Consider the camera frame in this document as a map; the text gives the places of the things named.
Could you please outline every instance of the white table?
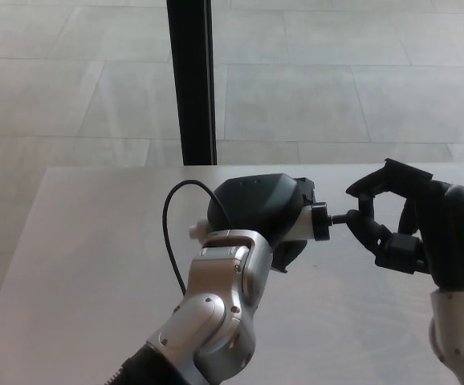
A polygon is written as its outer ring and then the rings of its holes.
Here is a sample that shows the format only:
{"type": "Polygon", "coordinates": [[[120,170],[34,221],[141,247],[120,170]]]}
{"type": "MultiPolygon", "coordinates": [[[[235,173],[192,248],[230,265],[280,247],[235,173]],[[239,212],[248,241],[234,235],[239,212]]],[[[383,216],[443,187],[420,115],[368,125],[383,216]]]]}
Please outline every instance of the white table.
{"type": "MultiPolygon", "coordinates": [[[[285,172],[316,184],[329,213],[380,165],[55,168],[47,172],[0,293],[0,385],[104,383],[181,299],[161,232],[162,204],[180,180],[216,188],[243,175],[285,172]]],[[[464,184],[464,165],[422,165],[464,184]]],[[[196,187],[173,199],[169,227],[186,277],[198,250],[189,226],[205,216],[196,187]]],[[[376,217],[393,228],[388,194],[376,217]]],[[[272,273],[256,314],[257,350],[230,384],[454,385],[428,343],[432,280],[374,266],[345,226],[311,243],[286,275],[272,273]]]]}

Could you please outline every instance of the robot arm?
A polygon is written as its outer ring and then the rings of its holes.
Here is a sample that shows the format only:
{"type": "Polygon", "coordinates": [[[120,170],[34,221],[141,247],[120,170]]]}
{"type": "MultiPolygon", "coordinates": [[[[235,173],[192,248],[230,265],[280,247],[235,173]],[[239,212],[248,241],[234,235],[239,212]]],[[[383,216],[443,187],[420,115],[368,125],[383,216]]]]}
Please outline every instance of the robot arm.
{"type": "Polygon", "coordinates": [[[201,251],[184,298],[108,385],[210,385],[235,376],[255,350],[253,317],[270,270],[285,272],[307,239],[329,239],[332,218],[309,180],[247,176],[215,194],[238,230],[211,201],[207,219],[190,230],[201,251]]]}
{"type": "Polygon", "coordinates": [[[432,180],[432,175],[387,160],[347,193],[359,209],[343,218],[380,267],[408,274],[431,274],[429,338],[435,355],[464,385],[464,187],[432,180]],[[406,199],[397,233],[374,219],[373,199],[384,192],[406,199]],[[418,230],[421,239],[414,237],[418,230]]]}

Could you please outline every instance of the black cable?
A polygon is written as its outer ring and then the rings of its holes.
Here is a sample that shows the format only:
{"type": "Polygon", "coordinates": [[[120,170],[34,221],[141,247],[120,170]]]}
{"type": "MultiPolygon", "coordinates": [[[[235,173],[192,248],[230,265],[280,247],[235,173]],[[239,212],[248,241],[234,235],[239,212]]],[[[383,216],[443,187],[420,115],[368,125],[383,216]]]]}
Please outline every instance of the black cable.
{"type": "Polygon", "coordinates": [[[177,261],[175,261],[175,257],[173,256],[173,250],[171,248],[171,242],[169,241],[169,234],[168,234],[168,207],[169,207],[169,202],[171,202],[171,198],[173,195],[181,188],[184,187],[188,184],[195,184],[196,186],[202,188],[205,190],[207,194],[209,194],[210,199],[212,199],[216,205],[220,208],[220,210],[223,212],[223,216],[225,217],[226,221],[228,222],[228,225],[230,229],[234,228],[234,224],[232,223],[232,220],[230,219],[229,215],[226,213],[225,207],[221,203],[221,201],[216,197],[216,194],[212,192],[207,186],[205,186],[201,181],[199,180],[183,180],[181,183],[177,184],[175,187],[171,189],[169,192],[168,196],[166,197],[165,201],[165,206],[162,209],[162,233],[165,236],[165,244],[166,244],[166,250],[168,251],[168,256],[169,260],[171,261],[171,266],[173,267],[173,272],[175,273],[175,276],[177,277],[178,285],[181,287],[182,294],[185,295],[185,284],[184,280],[182,279],[181,272],[178,269],[177,266],[177,261]]]}

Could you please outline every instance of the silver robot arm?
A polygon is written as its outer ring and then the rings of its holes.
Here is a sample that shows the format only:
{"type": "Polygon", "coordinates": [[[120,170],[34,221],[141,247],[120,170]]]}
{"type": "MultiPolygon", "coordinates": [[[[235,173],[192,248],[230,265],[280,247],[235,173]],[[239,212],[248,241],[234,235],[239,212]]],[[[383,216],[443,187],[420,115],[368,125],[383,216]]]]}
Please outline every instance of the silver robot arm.
{"type": "Polygon", "coordinates": [[[464,385],[464,290],[437,290],[431,298],[430,345],[438,359],[464,385]]]}
{"type": "Polygon", "coordinates": [[[149,344],[191,385],[234,377],[255,350],[253,318],[273,254],[255,231],[211,233],[189,270],[187,293],[149,344]]]}

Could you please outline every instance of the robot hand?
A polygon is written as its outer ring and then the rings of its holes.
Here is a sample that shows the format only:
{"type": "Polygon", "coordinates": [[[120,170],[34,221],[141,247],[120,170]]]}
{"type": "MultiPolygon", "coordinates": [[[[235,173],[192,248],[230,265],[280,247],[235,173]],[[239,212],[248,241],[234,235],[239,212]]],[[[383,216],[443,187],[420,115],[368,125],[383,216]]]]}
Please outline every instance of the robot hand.
{"type": "Polygon", "coordinates": [[[429,338],[436,356],[464,385],[464,187],[432,180],[432,175],[386,160],[385,166],[350,186],[358,210],[341,218],[375,255],[375,264],[408,274],[431,274],[429,338]],[[374,219],[373,199],[391,192],[406,199],[397,233],[374,219]],[[413,236],[421,232],[421,239],[413,236]]]}

